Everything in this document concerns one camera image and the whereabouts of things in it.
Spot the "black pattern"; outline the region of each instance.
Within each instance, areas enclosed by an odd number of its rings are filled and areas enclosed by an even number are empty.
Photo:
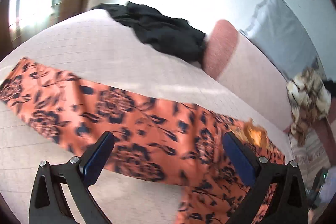
[[[111,131],[114,135],[114,141],[115,142],[121,142],[121,141],[129,141],[129,139],[132,137],[133,133],[126,127],[121,127],[118,131]]]
[[[83,136],[83,134],[90,134],[91,129],[89,127],[87,127],[84,122],[81,122],[81,126],[77,127],[75,132],[76,132],[76,135],[81,137],[81,136]]]
[[[96,104],[96,114],[107,118],[110,123],[121,124],[126,112],[134,109],[134,101],[127,92],[116,88],[110,88],[99,93]]]
[[[22,104],[31,100],[30,94],[22,95],[22,75],[17,75],[13,79],[5,79],[0,86],[0,100],[6,105],[13,100],[12,106],[16,105],[16,115],[21,111]]]
[[[40,132],[43,137],[55,138],[54,141],[58,143],[60,128],[68,123],[70,121],[60,121],[59,115],[53,111],[37,110],[29,119],[28,125]]]
[[[157,147],[157,148],[161,149],[163,152],[165,152],[168,156],[177,155],[176,150],[172,147],[167,146],[167,145],[161,145],[159,143],[148,143],[147,146]]]
[[[205,224],[223,224],[223,223],[218,218],[216,218],[215,213],[211,213],[205,216]]]
[[[148,181],[162,181],[165,174],[162,168],[151,162],[148,150],[138,144],[117,146],[110,160],[115,162],[115,172]]]
[[[189,128],[189,125],[186,122],[183,122],[183,121],[179,120],[178,127],[180,129],[180,133],[186,134],[187,130]]]
[[[195,149],[202,164],[212,163],[214,156],[214,140],[214,137],[207,128],[201,129],[199,136],[195,137]]]

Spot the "gray fabric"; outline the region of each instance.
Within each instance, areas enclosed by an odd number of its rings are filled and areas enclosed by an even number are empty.
[[[316,68],[319,58],[308,33],[283,0],[257,5],[252,23],[241,31],[288,80],[305,67]],[[323,68],[317,68],[323,78]]]

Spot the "black cloth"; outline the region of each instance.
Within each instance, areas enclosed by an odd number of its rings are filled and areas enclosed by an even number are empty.
[[[159,52],[177,56],[187,62],[201,61],[205,49],[205,33],[191,27],[185,19],[170,18],[147,5],[128,2],[99,4],[117,22],[133,28],[144,44],[151,44]]]
[[[330,92],[331,97],[336,97],[336,82],[332,80],[322,81],[324,87]]]

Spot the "orange floral fabric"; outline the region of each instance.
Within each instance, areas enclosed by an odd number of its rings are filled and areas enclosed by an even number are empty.
[[[2,83],[0,99],[39,134],[79,156],[104,131],[112,132],[115,147],[106,169],[184,186],[176,224],[225,223],[249,190],[221,145],[226,132],[241,134],[243,121],[94,83],[29,58]],[[243,143],[284,164],[267,140],[268,149]],[[272,186],[254,222],[263,218],[273,193]]]

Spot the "brown patterned fabric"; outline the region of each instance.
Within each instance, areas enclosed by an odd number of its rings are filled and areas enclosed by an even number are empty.
[[[331,95],[325,89],[320,76],[307,68],[291,79],[287,85],[288,99],[292,108],[291,133],[298,145],[305,144],[308,129],[316,120],[327,117]]]
[[[251,122],[246,127],[245,122],[195,104],[109,87],[28,58],[21,59],[2,83],[0,99],[39,134],[76,155],[104,131],[112,132],[115,147],[106,169],[184,186],[176,224],[225,223],[249,190],[226,156],[221,136],[255,130]],[[285,163],[267,137],[267,148],[242,143],[257,156]],[[274,188],[269,188],[254,223],[263,218]]]

